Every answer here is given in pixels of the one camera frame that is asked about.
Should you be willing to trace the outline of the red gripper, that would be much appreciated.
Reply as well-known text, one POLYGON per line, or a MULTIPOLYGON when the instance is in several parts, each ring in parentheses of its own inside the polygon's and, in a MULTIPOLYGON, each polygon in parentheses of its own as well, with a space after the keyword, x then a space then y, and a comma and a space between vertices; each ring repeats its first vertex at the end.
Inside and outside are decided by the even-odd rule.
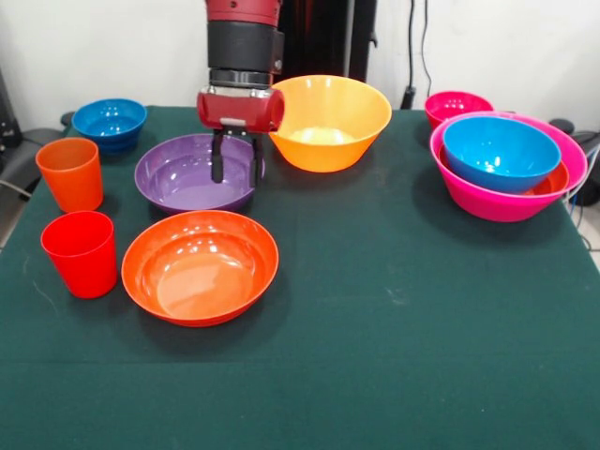
POLYGON ((278 130, 285 112, 285 101, 277 89, 246 89, 208 86, 197 96, 202 123, 213 128, 211 143, 211 178, 223 181, 221 146, 223 128, 242 128, 251 132, 253 157, 250 161, 249 185, 256 188, 263 178, 263 138, 261 134, 278 130))

